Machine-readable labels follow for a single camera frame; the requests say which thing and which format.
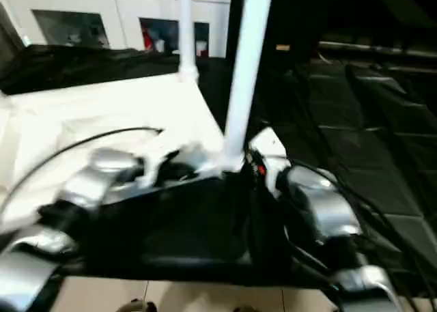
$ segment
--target white pole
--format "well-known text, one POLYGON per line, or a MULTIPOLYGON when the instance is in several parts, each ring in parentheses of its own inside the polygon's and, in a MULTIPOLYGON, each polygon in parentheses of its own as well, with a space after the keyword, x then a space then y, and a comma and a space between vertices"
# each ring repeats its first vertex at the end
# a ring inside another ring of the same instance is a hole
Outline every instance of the white pole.
POLYGON ((227 111, 223 167, 235 169, 241 162, 247 123, 271 0, 244 0, 238 50, 227 111))
POLYGON ((195 81, 199 77, 194 52, 194 27, 191 17, 191 0, 180 0, 179 18, 179 74, 183 81, 195 81))

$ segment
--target black cable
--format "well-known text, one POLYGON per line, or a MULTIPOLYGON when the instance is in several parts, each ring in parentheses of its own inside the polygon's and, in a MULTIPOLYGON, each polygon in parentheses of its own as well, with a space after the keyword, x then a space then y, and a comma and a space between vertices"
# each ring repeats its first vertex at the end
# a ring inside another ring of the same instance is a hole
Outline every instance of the black cable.
POLYGON ((42 160, 41 162, 39 162, 36 166, 34 166, 30 171, 28 171, 15 185, 14 187, 12 187, 12 189, 10 190, 10 192, 8 193, 8 195, 5 197, 5 199, 3 200, 3 203, 0 205, 0 226, 3 222, 3 214, 6 211, 6 208, 8 207, 8 205, 11 203, 12 198, 14 197, 14 195, 17 193, 18 189, 20 189, 20 187, 39 169, 41 169, 45 164, 47 164, 48 162, 50 162, 52 159, 56 158, 57 156, 61 155, 64 152, 67 152, 68 150, 72 150, 73 148, 76 148, 80 145, 84 145, 86 143, 89 143, 90 141, 94 141, 103 137, 107 137, 110 136, 112 134, 117 134, 117 133, 121 133, 121 132, 129 132, 129 131, 154 131, 157 134, 160 134, 163 130, 162 129, 157 129, 157 128, 151 128, 148 126, 140 126, 140 127, 135 127, 135 128, 122 128, 122 129, 117 129, 117 130, 112 130, 112 131, 107 131, 107 132, 103 132, 100 134, 96 134, 92 137, 88 137, 86 139, 77 141, 76 143, 72 143, 68 146, 65 146, 64 148, 62 148, 61 150, 58 150, 56 152, 54 152, 53 154, 51 154, 49 157, 46 157, 44 160, 42 160))
POLYGON ((335 177, 337 178, 337 181, 334 181, 333 179, 329 178, 325 173, 323 173, 322 171, 320 171, 316 167, 313 167, 312 165, 309 165, 309 164, 307 164, 307 163, 305 163, 305 162, 303 162, 301 160, 296 160, 296 159, 293 159, 293 158, 288 158, 287 156, 265 156, 265 158, 269 158, 269 157, 270 158, 283 158, 283 159, 289 160, 292 165, 298 165, 298 166, 301 166, 301 167, 305 167, 305 168, 311 170, 312 172, 314 172, 314 173, 322 176, 323 178, 327 179, 329 182, 333 182, 334 184, 337 184, 337 189, 340 191, 341 194, 343 194, 342 191, 343 192, 346 191, 348 194, 356 197, 359 201, 361 201, 362 203, 364 203, 365 205, 370 207, 373 210, 373 212, 375 212, 378 215, 378 217, 381 219, 383 224, 388 228, 388 230, 395 236, 395 242, 397 242, 397 245, 400 246, 401 251, 410 260, 410 263, 412 264, 412 266, 417 269, 419 277, 421 278, 421 280, 422 280, 422 282, 423 282, 423 284, 425 286, 425 290, 427 292, 427 295, 429 297, 429 303, 431 304, 432 311, 433 312, 437 312, 437 308, 436 308, 436 305, 435 305, 435 302, 434 302, 434 293, 433 293, 432 287, 429 284, 429 281, 428 281, 426 275, 423 273, 423 270, 422 270, 422 268, 420 266, 419 261, 417 260, 416 256, 414 256, 414 255, 418 255, 419 253, 416 252, 416 250, 414 248, 412 248, 402 238, 402 236, 398 233, 396 228, 394 228, 394 226, 388 220, 388 218, 382 213, 382 211, 377 206, 375 206, 375 204, 373 202, 371 202, 367 198, 365 198, 362 195, 360 195, 357 192, 355 192, 353 189, 351 189, 345 182, 343 182, 336 175, 335 175, 335 177))

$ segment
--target floor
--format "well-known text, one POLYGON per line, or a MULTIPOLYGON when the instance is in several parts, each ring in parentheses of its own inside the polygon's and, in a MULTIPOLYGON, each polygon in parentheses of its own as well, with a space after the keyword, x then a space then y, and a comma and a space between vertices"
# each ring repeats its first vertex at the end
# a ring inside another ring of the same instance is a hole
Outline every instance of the floor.
MULTIPOLYGON (((316 290, 70 277, 51 312, 116 312, 135 298, 154 302, 159 312, 232 312, 244 305, 260 312, 335 311, 316 290)), ((401 302, 405 312, 411 311, 401 302)), ((420 311, 431 311, 428 301, 417 304, 420 311)))

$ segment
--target cabinet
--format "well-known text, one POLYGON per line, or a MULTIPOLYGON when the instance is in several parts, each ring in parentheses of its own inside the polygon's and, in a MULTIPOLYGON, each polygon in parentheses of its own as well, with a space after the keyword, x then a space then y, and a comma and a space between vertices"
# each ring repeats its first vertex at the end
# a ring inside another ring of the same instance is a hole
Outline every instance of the cabinet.
MULTIPOLYGON (((117 0, 126 44, 135 49, 178 50, 178 0, 117 0)), ((224 57, 229 4, 193 1, 197 55, 224 57)))
POLYGON ((126 48, 115 0, 8 0, 33 44, 126 48))
MULTIPOLYGON (((7 0, 32 44, 178 52, 178 0, 7 0)), ((193 0, 195 50, 224 57, 230 0, 193 0)))

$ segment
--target red object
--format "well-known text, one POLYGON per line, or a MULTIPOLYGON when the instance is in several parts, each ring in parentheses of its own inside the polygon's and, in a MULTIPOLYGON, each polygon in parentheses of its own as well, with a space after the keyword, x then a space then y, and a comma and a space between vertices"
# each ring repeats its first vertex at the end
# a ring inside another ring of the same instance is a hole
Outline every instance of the red object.
POLYGON ((147 28, 142 27, 141 29, 143 30, 144 48, 147 51, 150 51, 153 49, 153 41, 152 41, 151 37, 149 36, 149 33, 147 32, 147 28))
POLYGON ((258 171, 261 173, 261 175, 266 175, 266 169, 261 165, 258 167, 258 171))

